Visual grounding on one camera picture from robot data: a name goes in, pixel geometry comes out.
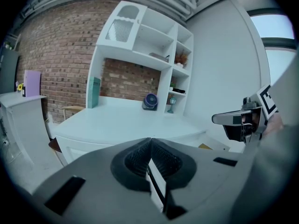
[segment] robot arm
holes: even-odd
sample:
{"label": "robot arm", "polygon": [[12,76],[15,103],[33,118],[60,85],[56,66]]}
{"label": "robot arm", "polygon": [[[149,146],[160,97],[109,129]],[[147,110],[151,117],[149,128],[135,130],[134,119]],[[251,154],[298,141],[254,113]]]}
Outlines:
{"label": "robot arm", "polygon": [[212,116],[214,124],[223,125],[227,137],[248,144],[260,140],[267,128],[269,118],[277,111],[266,85],[243,99],[241,110]]}

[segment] brick wall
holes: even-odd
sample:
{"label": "brick wall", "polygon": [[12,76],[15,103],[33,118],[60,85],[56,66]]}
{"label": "brick wall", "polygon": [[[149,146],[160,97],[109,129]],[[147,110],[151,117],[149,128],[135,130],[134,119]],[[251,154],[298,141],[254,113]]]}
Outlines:
{"label": "brick wall", "polygon": [[[51,8],[26,21],[20,29],[17,81],[25,70],[42,73],[43,112],[54,122],[63,119],[61,107],[85,106],[89,66],[98,36],[120,0],[79,0]],[[160,72],[107,59],[102,96],[143,100],[157,93]]]}

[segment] teal box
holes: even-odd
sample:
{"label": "teal box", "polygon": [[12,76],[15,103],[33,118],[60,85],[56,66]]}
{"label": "teal box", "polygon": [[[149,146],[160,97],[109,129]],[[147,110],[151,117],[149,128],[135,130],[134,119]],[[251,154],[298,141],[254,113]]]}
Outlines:
{"label": "teal box", "polygon": [[100,82],[96,77],[90,77],[88,86],[87,108],[94,108],[99,103],[100,96]]}

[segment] small fan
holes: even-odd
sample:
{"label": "small fan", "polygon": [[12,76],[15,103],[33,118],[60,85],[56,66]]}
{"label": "small fan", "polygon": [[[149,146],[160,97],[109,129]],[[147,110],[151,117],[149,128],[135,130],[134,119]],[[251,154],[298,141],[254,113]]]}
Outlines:
{"label": "small fan", "polygon": [[154,94],[147,94],[142,103],[142,109],[156,111],[158,98]]}

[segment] white shelving unit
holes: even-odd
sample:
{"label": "white shelving unit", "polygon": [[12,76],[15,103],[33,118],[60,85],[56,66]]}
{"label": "white shelving unit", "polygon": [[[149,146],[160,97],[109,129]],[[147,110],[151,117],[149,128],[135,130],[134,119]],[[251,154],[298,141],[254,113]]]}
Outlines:
{"label": "white shelving unit", "polygon": [[[174,64],[176,52],[188,55],[184,68]],[[153,57],[151,53],[168,60]],[[193,34],[185,27],[146,6],[121,1],[111,13],[97,40],[87,87],[89,77],[101,77],[105,58],[160,70],[157,112],[166,113],[167,98],[171,94],[177,99],[173,106],[174,114],[183,115],[193,63]],[[185,94],[169,91],[171,77],[177,78],[176,88],[185,90]]]}

